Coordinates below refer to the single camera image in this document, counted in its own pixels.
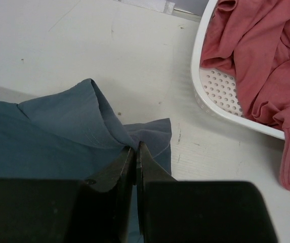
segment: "white table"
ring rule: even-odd
[[[248,180],[290,242],[284,142],[198,107],[190,57],[198,23],[112,0],[0,2],[0,100],[20,102],[93,78],[124,124],[170,117],[179,180]]]

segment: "pink garment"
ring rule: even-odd
[[[290,0],[219,0],[201,66],[235,76],[245,117],[284,131],[280,182],[290,190]]]

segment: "laundry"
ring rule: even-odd
[[[86,179],[125,146],[144,141],[171,173],[171,123],[161,119],[123,126],[91,79],[65,92],[20,104],[0,101],[0,178]],[[139,233],[133,188],[129,242]]]
[[[290,0],[220,0],[201,66],[236,77],[246,118],[284,131],[279,177],[290,190]]]

